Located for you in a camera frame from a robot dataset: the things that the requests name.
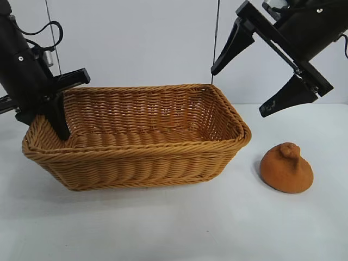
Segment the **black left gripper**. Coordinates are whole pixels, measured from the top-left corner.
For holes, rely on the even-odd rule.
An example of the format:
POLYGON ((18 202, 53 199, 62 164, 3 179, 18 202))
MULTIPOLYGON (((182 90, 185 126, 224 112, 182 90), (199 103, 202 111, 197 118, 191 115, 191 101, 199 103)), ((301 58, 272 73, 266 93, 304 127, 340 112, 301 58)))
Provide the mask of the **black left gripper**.
POLYGON ((47 66, 27 64, 1 66, 1 114, 19 109, 25 112, 44 105, 44 115, 60 140, 66 141, 70 131, 66 123, 64 96, 61 92, 90 82, 85 68, 53 76, 47 66))

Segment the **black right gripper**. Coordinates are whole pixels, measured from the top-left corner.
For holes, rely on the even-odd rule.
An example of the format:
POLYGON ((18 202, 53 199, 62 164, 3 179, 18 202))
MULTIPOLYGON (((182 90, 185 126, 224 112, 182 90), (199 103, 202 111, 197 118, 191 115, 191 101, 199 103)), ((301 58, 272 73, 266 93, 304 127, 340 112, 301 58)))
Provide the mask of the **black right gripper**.
POLYGON ((262 117, 301 104, 313 103, 333 86, 310 64, 310 61, 334 41, 334 2, 264 1, 263 8, 275 20, 267 18, 250 2, 236 10, 227 42, 210 71, 219 74, 228 63, 254 43, 253 33, 276 43, 296 65, 296 72, 310 82, 293 75, 276 94, 259 107, 262 117))

